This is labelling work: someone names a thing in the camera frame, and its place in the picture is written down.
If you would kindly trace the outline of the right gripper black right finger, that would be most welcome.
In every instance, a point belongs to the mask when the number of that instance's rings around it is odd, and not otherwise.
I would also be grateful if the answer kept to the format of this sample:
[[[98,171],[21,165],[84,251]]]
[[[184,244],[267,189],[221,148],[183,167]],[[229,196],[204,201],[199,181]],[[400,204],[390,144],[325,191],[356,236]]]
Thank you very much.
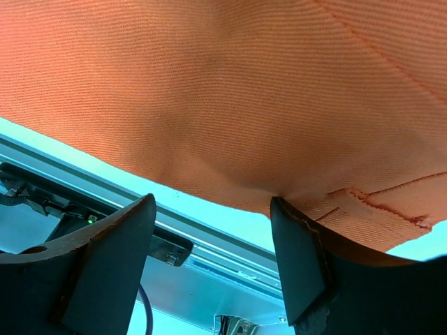
[[[288,324],[296,334],[445,334],[446,258],[358,244],[282,198],[270,203]]]

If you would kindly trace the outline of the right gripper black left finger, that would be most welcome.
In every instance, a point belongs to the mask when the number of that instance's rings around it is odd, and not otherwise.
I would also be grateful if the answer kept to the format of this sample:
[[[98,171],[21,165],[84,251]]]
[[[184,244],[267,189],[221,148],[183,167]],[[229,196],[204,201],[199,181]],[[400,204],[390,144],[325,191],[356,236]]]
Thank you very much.
[[[125,334],[155,216],[148,194],[63,237],[1,254],[1,333]]]

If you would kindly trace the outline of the orange trousers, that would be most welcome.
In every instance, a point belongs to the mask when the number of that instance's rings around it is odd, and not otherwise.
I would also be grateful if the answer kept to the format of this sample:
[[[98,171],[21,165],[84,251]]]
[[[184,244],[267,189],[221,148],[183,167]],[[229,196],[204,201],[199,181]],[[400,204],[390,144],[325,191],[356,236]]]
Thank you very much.
[[[387,251],[446,219],[446,2],[2,1],[1,116]]]

